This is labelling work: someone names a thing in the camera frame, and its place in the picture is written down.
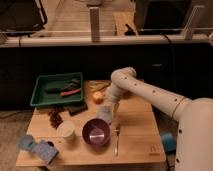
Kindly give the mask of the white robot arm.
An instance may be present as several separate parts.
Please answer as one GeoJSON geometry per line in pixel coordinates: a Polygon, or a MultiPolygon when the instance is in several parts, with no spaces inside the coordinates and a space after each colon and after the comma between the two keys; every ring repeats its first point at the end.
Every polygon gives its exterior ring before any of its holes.
{"type": "Polygon", "coordinates": [[[112,123],[119,101],[131,92],[178,122],[175,171],[213,171],[213,99],[189,99],[136,78],[132,67],[111,74],[106,89],[107,112],[98,116],[112,123]]]}

